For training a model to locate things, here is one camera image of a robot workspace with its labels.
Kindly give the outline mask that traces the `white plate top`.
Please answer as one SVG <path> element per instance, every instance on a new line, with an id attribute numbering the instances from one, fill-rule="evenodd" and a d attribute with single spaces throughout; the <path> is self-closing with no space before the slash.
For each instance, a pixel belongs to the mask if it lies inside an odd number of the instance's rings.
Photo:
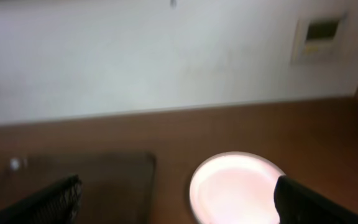
<path id="1" fill-rule="evenodd" d="M 194 171 L 190 208 L 198 223 L 279 223 L 273 193 L 285 173 L 269 160 L 247 152 L 224 152 Z"/>

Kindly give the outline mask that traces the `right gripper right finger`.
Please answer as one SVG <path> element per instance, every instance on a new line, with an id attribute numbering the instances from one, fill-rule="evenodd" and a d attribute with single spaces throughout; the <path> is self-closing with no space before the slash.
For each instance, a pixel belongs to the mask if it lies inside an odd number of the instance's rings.
<path id="1" fill-rule="evenodd" d="M 358 214 L 281 175 L 273 193 L 280 224 L 358 224 Z"/>

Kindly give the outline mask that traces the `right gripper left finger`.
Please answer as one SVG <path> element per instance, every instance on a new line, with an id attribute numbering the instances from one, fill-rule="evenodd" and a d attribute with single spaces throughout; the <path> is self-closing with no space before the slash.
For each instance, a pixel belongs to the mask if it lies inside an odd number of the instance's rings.
<path id="1" fill-rule="evenodd" d="M 52 185 L 0 211 L 0 224 L 72 224 L 82 198 L 77 175 Z"/>

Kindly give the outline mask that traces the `brown serving tray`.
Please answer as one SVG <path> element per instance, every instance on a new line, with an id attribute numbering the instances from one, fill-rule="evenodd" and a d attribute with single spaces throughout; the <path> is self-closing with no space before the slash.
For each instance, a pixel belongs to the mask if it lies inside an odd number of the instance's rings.
<path id="1" fill-rule="evenodd" d="M 74 223 L 148 223 L 155 167 L 144 152 L 13 157 L 0 163 L 0 211 L 77 175 L 82 198 Z"/>

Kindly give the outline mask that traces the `white wall socket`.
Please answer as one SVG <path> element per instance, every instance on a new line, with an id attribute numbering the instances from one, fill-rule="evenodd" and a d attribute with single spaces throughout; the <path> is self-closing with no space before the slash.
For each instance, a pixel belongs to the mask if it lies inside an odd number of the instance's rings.
<path id="1" fill-rule="evenodd" d="M 290 61 L 292 64 L 327 60 L 338 54 L 347 28 L 347 12 L 299 18 Z"/>

